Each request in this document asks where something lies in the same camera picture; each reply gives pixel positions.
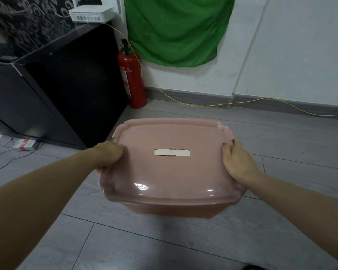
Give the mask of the person's left hand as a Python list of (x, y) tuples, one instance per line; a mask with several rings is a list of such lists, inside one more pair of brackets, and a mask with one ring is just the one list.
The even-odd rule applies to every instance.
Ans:
[(108, 151), (108, 142), (103, 142), (95, 145), (93, 148), (90, 148), (90, 152), (94, 159), (95, 170), (98, 173), (101, 173), (103, 169), (109, 168), (119, 159), (111, 159)]

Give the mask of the person's right hand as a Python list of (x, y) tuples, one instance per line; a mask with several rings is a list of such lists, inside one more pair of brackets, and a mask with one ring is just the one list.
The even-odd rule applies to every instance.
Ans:
[(252, 156), (243, 149), (240, 141), (232, 143), (234, 148), (232, 155), (234, 164), (231, 169), (226, 169), (229, 175), (240, 184), (248, 186), (250, 182), (257, 179), (262, 172), (259, 170)]

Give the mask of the pink plastic storage box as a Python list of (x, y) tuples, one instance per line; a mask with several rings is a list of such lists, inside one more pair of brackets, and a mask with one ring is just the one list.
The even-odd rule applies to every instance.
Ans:
[(247, 189), (223, 164), (222, 144), (235, 137), (220, 122), (188, 118), (131, 119), (117, 126), (121, 158), (100, 173), (104, 196), (133, 213), (213, 218)]

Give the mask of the person's right forearm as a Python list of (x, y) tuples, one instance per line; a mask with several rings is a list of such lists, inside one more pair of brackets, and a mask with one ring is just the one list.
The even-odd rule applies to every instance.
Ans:
[(253, 173), (247, 188), (338, 261), (338, 199)]

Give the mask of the person's left forearm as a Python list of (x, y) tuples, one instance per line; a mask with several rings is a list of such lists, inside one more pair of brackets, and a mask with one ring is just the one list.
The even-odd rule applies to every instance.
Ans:
[(0, 187), (0, 270), (15, 270), (32, 253), (97, 160), (87, 149)]

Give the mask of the red fire extinguisher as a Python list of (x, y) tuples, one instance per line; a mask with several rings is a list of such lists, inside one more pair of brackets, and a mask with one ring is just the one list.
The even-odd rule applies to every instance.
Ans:
[(119, 49), (118, 64), (126, 95), (129, 99), (129, 106), (133, 109), (143, 108), (147, 105), (147, 97), (140, 56), (132, 50), (131, 44), (127, 39), (121, 39)]

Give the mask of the black cabinet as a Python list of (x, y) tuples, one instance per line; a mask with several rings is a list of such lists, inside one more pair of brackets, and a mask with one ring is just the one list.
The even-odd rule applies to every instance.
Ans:
[(105, 141), (129, 104), (113, 28), (84, 24), (17, 46), (0, 43), (0, 133), (75, 149)]

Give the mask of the red and white packet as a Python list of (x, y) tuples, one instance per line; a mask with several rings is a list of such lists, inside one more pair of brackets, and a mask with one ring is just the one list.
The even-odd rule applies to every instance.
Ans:
[(19, 151), (32, 151), (38, 148), (39, 142), (35, 139), (18, 139), (14, 142), (12, 149)]

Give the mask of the green cloth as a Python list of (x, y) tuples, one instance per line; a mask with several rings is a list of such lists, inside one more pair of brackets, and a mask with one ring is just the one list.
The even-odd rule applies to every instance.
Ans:
[(124, 0), (128, 38), (140, 57), (197, 67), (217, 56), (235, 0)]

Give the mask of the white router box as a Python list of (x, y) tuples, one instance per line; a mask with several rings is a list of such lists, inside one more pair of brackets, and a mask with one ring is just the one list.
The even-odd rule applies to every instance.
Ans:
[(81, 5), (68, 10), (73, 22), (105, 24), (116, 16), (112, 6)]

